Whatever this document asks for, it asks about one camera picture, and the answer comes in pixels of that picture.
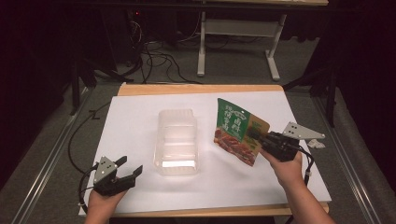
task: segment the food pouch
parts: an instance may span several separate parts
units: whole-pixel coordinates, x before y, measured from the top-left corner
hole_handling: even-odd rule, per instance
[[[214,142],[247,165],[253,166],[261,144],[248,136],[248,130],[266,135],[270,125],[226,100],[219,98],[218,104]]]

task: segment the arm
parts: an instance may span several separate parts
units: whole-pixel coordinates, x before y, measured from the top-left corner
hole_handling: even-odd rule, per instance
[[[126,192],[127,190],[108,197],[102,196],[93,189],[90,194],[88,214],[85,218],[85,224],[106,224],[116,210],[117,204],[119,204]]]
[[[261,154],[274,168],[297,223],[335,223],[304,183],[301,152],[297,153],[293,161],[286,162],[278,161],[265,150]]]

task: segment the gray carpet floor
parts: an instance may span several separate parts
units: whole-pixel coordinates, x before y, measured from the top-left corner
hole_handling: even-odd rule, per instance
[[[296,39],[280,41],[276,51],[276,65],[281,80],[270,78],[269,68],[263,57],[267,39],[250,41],[251,38],[233,38],[225,47],[221,40],[209,41],[206,51],[204,77],[196,76],[198,46],[196,42],[179,43],[177,48],[161,43],[148,46],[153,58],[148,83],[182,81],[177,72],[193,81],[205,84],[286,84],[302,75],[318,41],[299,43]],[[175,62],[165,60],[167,53]],[[143,74],[149,74],[148,55],[143,54]],[[120,72],[128,69],[123,64]],[[135,83],[143,81],[140,71],[131,75]],[[111,79],[98,78],[95,89],[85,92],[86,101],[78,116],[70,116],[71,90],[64,95],[64,103],[48,118],[43,130],[0,192],[0,223],[11,223],[14,217],[23,214],[21,223],[83,223],[78,216],[78,182],[81,177],[67,157],[71,133],[90,115],[89,110],[99,108],[117,95],[120,83]],[[312,98],[307,87],[297,87],[287,92],[290,107],[297,122],[326,134],[322,141],[326,147],[311,149],[321,175],[332,196],[330,215],[337,223],[396,223],[394,192],[379,171],[374,159],[364,145],[353,119],[349,116],[342,95],[337,92],[334,110],[335,128],[323,118],[322,99]],[[82,169],[88,169],[106,121],[108,106],[96,117],[80,127],[71,143],[72,157]],[[64,142],[57,142],[64,127],[74,118],[76,121]],[[35,184],[54,146],[60,146],[59,156],[54,162],[49,178],[42,182],[43,188],[34,193],[35,200],[30,209],[21,205]],[[287,217],[276,217],[276,223],[284,223]]]

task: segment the metal floor strip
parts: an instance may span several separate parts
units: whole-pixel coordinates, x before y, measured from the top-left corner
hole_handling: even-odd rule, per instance
[[[381,220],[379,219],[379,216],[375,211],[375,208],[373,207],[373,204],[371,203],[371,200],[367,194],[367,190],[362,184],[351,161],[349,160],[349,157],[343,145],[341,144],[341,140],[339,139],[337,132],[334,130],[334,128],[330,126],[329,122],[326,120],[325,107],[323,103],[317,97],[313,97],[312,100],[315,106],[317,107],[317,109],[319,110],[319,114],[324,120],[327,129],[329,130],[332,141],[335,143],[335,149],[340,159],[341,165],[344,169],[344,172],[346,173],[346,178],[349,181],[349,185],[352,188],[353,193],[355,194],[355,197],[358,201],[359,206],[361,207],[361,211],[363,212],[364,217],[367,220],[367,223],[370,224],[381,223]]]
[[[33,209],[35,208],[35,203],[39,199],[44,187],[46,187],[47,182],[50,179],[50,175],[55,168],[59,158],[62,155],[62,149],[64,145],[64,141],[68,137],[70,131],[73,128],[73,124],[75,123],[79,113],[81,112],[81,108],[86,103],[89,96],[91,96],[92,91],[88,88],[85,88],[81,93],[81,105],[76,111],[76,113],[70,117],[70,119],[65,124],[64,128],[62,129],[61,134],[59,135],[58,139],[52,151],[50,152],[49,156],[47,157],[46,162],[44,163],[43,167],[41,168],[40,173],[38,174],[37,178],[35,179],[34,184],[30,188],[25,200],[23,201],[18,213],[15,215],[12,223],[26,223],[27,219],[29,218],[30,214],[32,213]]]

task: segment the transparent plastic box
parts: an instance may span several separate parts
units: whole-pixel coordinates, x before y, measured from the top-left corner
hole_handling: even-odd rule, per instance
[[[161,175],[194,175],[198,170],[197,121],[191,109],[159,114],[154,165]]]

